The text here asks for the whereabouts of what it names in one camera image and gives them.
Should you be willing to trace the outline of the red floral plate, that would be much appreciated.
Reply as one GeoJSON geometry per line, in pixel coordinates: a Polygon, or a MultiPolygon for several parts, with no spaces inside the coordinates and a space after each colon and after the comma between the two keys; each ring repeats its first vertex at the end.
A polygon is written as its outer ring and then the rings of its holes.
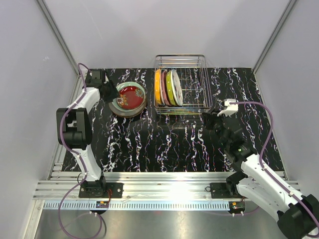
{"type": "Polygon", "coordinates": [[[145,98],[144,91],[137,86],[126,86],[119,90],[120,97],[117,105],[124,110],[133,110],[139,107],[145,98]]]}

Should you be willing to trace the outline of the yellow polka dot plate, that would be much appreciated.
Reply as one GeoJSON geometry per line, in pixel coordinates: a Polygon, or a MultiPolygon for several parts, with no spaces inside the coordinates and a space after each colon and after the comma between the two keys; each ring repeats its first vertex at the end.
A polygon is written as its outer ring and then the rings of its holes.
{"type": "Polygon", "coordinates": [[[155,70],[154,93],[155,93],[155,102],[156,102],[158,105],[161,105],[161,97],[160,97],[160,69],[155,70]]]}

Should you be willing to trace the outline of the pink polka dot plate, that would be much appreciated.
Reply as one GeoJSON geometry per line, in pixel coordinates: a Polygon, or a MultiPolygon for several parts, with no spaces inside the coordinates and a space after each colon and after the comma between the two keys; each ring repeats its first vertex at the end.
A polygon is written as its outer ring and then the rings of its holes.
{"type": "Polygon", "coordinates": [[[166,74],[167,74],[167,71],[165,69],[161,69],[161,76],[160,76],[161,92],[162,92],[162,99],[164,104],[166,106],[170,106],[170,102],[166,92],[166,74]]]}

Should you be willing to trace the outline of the white watermelon pattern plate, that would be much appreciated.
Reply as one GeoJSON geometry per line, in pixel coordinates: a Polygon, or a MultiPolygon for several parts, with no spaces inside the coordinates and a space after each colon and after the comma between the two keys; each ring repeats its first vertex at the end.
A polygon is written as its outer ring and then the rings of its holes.
{"type": "Polygon", "coordinates": [[[171,71],[171,75],[172,75],[172,82],[174,85],[175,101],[176,101],[178,106],[182,106],[183,105],[183,93],[182,93],[180,78],[179,78],[177,71],[175,69],[173,69],[171,71]]]}

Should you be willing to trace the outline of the lime green polka dot plate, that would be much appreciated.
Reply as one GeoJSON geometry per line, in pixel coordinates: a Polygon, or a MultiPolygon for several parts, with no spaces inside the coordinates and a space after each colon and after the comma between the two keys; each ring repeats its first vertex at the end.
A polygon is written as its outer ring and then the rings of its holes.
{"type": "Polygon", "coordinates": [[[174,99],[173,95],[173,87],[172,87],[172,78],[171,78],[172,70],[168,71],[166,75],[166,90],[168,95],[168,100],[171,106],[177,106],[177,103],[174,99]]]}

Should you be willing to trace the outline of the white plate green lettered rim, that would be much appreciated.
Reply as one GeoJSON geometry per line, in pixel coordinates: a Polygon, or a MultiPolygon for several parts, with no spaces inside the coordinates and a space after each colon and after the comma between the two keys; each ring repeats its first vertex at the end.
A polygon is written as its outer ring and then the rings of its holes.
{"type": "Polygon", "coordinates": [[[162,69],[160,69],[160,80],[159,80],[159,86],[160,86],[160,98],[161,98],[161,104],[162,105],[165,105],[165,102],[164,102],[164,98],[163,98],[163,87],[162,87],[162,69]]]}

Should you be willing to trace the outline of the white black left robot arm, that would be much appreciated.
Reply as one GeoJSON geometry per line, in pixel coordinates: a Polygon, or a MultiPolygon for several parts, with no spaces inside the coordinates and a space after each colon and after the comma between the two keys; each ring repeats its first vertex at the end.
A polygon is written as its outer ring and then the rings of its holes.
{"type": "Polygon", "coordinates": [[[112,185],[106,182],[92,151],[89,112],[100,100],[110,103],[119,94],[106,70],[88,70],[83,83],[83,89],[75,101],[56,111],[58,142],[75,157],[80,167],[79,197],[111,197],[112,185]]]}

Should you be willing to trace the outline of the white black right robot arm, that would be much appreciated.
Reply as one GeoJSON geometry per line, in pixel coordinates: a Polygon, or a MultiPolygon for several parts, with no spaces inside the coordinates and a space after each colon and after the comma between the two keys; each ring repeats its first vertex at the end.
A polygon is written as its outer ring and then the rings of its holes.
{"type": "Polygon", "coordinates": [[[288,239],[318,238],[319,201],[278,176],[262,159],[261,154],[243,138],[243,129],[236,118],[217,112],[204,114],[204,126],[215,133],[234,173],[226,178],[228,196],[253,201],[276,222],[288,239]]]}

